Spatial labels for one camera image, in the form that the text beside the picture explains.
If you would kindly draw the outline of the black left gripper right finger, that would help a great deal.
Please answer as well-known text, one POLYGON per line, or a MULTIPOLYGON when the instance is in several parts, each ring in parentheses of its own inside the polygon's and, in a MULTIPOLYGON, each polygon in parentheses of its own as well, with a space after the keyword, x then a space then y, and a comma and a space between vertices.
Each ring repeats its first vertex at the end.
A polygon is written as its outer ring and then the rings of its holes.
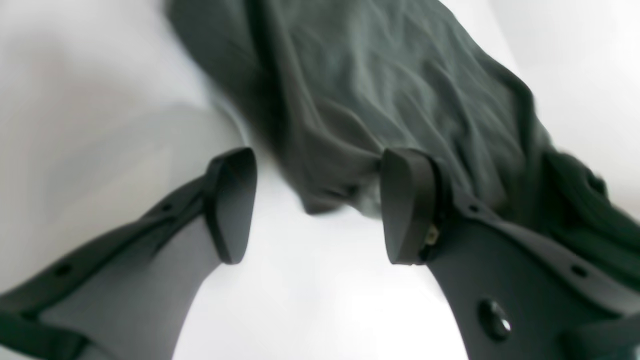
POLYGON ((470 360, 637 360, 639 294, 557 241, 504 221, 443 162, 387 148, 388 259, 435 277, 470 360))

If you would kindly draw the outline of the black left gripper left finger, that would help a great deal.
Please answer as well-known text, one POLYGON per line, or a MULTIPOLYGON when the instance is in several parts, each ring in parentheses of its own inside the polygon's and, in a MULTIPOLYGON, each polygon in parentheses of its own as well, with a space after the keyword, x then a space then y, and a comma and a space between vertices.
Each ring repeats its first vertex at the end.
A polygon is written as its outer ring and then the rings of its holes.
POLYGON ((2 346, 39 360, 171 360, 199 287, 246 253, 257 184, 251 148, 213 158, 137 221, 2 294, 2 346))

